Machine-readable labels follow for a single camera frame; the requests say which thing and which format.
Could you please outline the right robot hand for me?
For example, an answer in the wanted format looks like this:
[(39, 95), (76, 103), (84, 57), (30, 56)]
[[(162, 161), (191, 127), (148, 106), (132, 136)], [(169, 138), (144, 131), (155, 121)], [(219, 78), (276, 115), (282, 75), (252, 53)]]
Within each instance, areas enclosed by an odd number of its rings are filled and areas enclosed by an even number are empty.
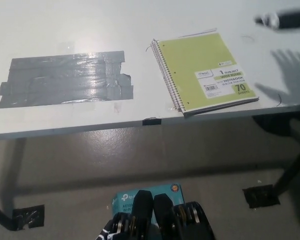
[(300, 9), (267, 13), (255, 17), (254, 22), (276, 31), (300, 29)]

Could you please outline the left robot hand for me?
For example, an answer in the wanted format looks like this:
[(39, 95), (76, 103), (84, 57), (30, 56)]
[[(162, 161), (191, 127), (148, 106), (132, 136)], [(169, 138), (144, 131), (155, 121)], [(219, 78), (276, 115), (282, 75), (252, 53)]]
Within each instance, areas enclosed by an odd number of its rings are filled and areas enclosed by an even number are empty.
[(114, 221), (109, 220), (95, 240), (107, 240), (108, 235), (112, 232), (113, 225), (114, 225)]

